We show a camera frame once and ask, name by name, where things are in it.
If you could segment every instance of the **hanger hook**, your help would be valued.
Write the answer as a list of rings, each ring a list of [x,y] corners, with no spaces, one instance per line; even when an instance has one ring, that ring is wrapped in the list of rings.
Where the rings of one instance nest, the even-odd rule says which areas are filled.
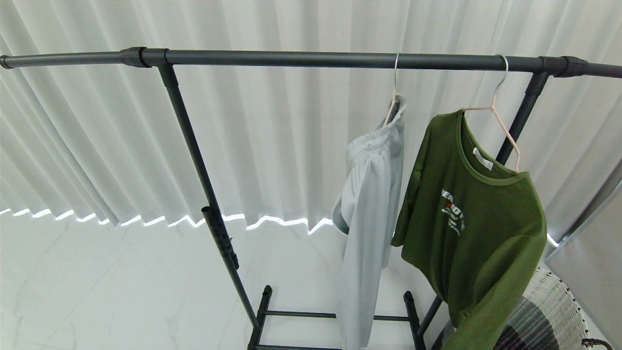
[[[497,84],[497,87],[494,88],[494,95],[497,95],[497,91],[499,90],[499,87],[501,86],[501,84],[503,84],[503,82],[505,81],[505,78],[508,77],[508,70],[509,70],[509,64],[508,64],[508,59],[502,55],[502,54],[497,54],[497,56],[500,56],[503,59],[503,62],[505,62],[506,64],[506,73],[505,75],[503,75],[503,79],[501,79],[501,81],[499,82],[499,84]]]
[[[398,52],[397,56],[395,56],[395,67],[393,71],[393,90],[397,90],[397,60],[399,60],[399,54],[400,52]]]

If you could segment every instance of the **clothes rack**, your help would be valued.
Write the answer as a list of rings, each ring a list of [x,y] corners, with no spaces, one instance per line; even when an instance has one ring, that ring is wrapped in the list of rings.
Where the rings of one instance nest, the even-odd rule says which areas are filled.
[[[509,129],[516,140],[529,118],[538,96],[541,94],[549,77],[567,78],[581,75],[595,77],[622,78],[622,66],[594,64],[571,56],[563,57],[515,57],[507,56],[509,71],[532,73],[514,121]],[[168,91],[169,98],[179,126],[186,140],[192,161],[208,206],[201,209],[210,228],[218,251],[229,272],[233,285],[253,325],[253,332],[248,343],[248,350],[336,350],[299,346],[276,346],[261,344],[261,333],[267,316],[334,318],[332,313],[310,313],[298,311],[269,310],[272,288],[267,285],[263,291],[257,313],[248,299],[242,281],[238,275],[238,258],[233,251],[231,239],[218,207],[216,195],[203,162],[197,139],[186,111],[179,83],[173,65],[250,65],[280,67],[341,67],[341,68],[376,68],[393,69],[395,54],[368,54],[344,52],[273,52],[273,51],[215,51],[215,50],[169,50],[131,47],[115,52],[82,52],[74,54],[45,54],[24,56],[0,56],[0,66],[5,69],[53,65],[91,65],[125,64],[133,67],[157,67]],[[437,54],[401,54],[398,69],[437,69],[437,70],[505,70],[501,57],[493,55],[437,55]],[[496,159],[505,164],[512,151],[507,139],[503,142]],[[417,350],[425,350],[423,335],[440,304],[436,297],[424,319],[419,323],[412,294],[404,294],[407,316],[374,316],[378,321],[407,321]]]

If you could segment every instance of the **curtain fold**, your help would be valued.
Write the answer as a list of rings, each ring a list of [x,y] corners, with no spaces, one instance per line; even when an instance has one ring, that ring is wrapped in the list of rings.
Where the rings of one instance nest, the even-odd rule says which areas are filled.
[[[132,46],[434,54],[574,55],[622,64],[614,1],[3,1],[0,53]],[[406,28],[402,44],[402,31]],[[348,169],[345,148],[386,115],[393,72],[175,66],[225,215],[328,217]],[[405,176],[428,121],[490,104],[499,72],[399,71],[408,107]],[[510,73],[498,110],[509,126],[529,74]],[[154,69],[122,65],[0,72],[2,208],[95,213],[113,224],[185,215],[207,204]],[[552,78],[518,140],[560,238],[622,159],[622,82]],[[468,122],[496,154],[491,115]],[[508,164],[513,164],[511,156]]]

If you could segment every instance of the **olive green t-shirt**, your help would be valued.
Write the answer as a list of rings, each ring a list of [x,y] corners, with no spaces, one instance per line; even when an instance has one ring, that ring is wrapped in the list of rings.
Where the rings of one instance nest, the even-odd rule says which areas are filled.
[[[494,347],[545,243],[545,217],[529,173],[488,156],[463,110],[434,117],[391,244],[402,246],[402,258],[449,305],[457,330],[443,350]]]

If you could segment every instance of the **clothes hanger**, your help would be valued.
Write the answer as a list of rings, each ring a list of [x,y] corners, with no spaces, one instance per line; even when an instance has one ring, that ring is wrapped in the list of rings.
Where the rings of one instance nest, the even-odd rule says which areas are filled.
[[[396,104],[396,94],[397,94],[397,60],[399,60],[399,52],[397,53],[397,56],[395,57],[395,67],[393,68],[393,96],[391,97],[391,106],[389,107],[389,113],[387,113],[387,117],[384,119],[384,124],[383,126],[387,125],[387,123],[389,122],[389,119],[391,117],[391,112],[393,111],[393,108],[395,107]]]
[[[505,71],[505,75],[503,75],[503,79],[501,79],[499,84],[497,84],[497,87],[494,88],[493,104],[489,107],[464,108],[463,110],[464,111],[481,111],[481,110],[493,111],[494,116],[497,118],[497,121],[503,128],[503,131],[506,133],[506,137],[508,138],[509,142],[512,144],[512,147],[516,150],[516,172],[518,172],[519,171],[518,165],[521,162],[521,152],[520,150],[518,150],[518,145],[514,141],[514,138],[512,137],[512,135],[509,133],[508,128],[503,123],[503,120],[501,120],[501,117],[499,116],[499,113],[497,112],[497,108],[495,107],[496,102],[497,102],[497,91],[499,90],[499,87],[501,86],[501,84],[503,84],[503,82],[505,81],[506,77],[508,77],[508,70],[509,70],[508,59],[504,55],[501,55],[501,54],[498,54],[497,56],[501,56],[501,58],[503,59],[503,62],[505,62],[506,71]]]

